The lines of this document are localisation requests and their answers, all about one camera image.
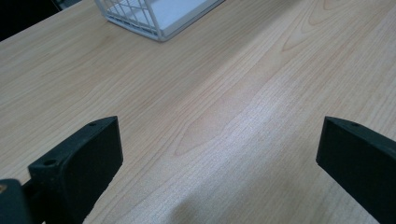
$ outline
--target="wooden table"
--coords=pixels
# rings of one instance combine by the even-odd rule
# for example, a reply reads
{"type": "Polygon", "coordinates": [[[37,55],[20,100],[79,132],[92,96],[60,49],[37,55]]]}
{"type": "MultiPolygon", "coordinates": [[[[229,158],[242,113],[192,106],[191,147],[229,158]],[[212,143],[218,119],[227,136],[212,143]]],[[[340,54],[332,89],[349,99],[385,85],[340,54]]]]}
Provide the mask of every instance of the wooden table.
{"type": "Polygon", "coordinates": [[[83,1],[0,64],[0,178],[119,116],[86,223],[376,223],[315,157],[326,115],[396,138],[395,0],[228,0],[165,43],[83,1]]]}

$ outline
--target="table surface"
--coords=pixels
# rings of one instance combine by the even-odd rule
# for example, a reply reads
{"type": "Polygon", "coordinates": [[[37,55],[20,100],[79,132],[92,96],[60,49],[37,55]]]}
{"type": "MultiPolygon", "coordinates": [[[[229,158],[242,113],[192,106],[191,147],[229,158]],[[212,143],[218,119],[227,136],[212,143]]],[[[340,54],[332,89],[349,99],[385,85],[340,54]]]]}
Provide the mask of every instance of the table surface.
{"type": "Polygon", "coordinates": [[[325,116],[396,138],[395,0],[228,0],[165,43],[82,1],[0,43],[0,178],[116,115],[86,223],[376,223],[316,161],[325,116]]]}

